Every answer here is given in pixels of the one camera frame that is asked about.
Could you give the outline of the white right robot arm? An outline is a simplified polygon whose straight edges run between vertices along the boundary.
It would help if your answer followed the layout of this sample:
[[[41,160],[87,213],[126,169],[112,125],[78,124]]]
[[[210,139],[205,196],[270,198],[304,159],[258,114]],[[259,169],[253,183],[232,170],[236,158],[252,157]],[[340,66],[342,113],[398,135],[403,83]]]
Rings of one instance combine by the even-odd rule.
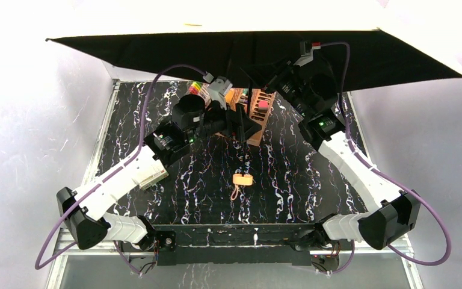
[[[323,222],[329,239],[365,241],[381,250],[414,229],[420,196],[381,173],[350,137],[348,121],[331,112],[342,93],[329,64],[312,63],[306,70],[286,61],[243,71],[263,92],[278,93],[302,116],[298,127],[304,140],[337,168],[364,202],[365,213],[337,214]]]

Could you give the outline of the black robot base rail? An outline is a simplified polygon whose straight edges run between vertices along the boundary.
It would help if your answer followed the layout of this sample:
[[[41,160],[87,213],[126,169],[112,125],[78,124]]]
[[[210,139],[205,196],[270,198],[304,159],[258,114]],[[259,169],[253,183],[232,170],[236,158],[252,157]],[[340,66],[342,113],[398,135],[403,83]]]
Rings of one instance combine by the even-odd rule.
[[[314,224],[155,225],[160,266],[273,264],[339,267],[341,247]]]

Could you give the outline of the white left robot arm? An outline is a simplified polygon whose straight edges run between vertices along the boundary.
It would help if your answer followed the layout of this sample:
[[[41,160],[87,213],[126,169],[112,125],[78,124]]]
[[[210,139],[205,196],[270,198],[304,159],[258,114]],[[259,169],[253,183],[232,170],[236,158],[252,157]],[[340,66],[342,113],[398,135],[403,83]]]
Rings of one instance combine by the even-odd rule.
[[[149,250],[159,237],[150,222],[144,216],[120,216],[108,209],[132,189],[149,188],[164,179],[167,168],[188,155],[196,140],[221,134],[243,143],[261,129],[241,104],[235,109],[222,108],[218,101],[206,106],[200,96],[185,95],[130,155],[93,182],[57,193],[63,222],[81,250],[102,241],[125,241]]]

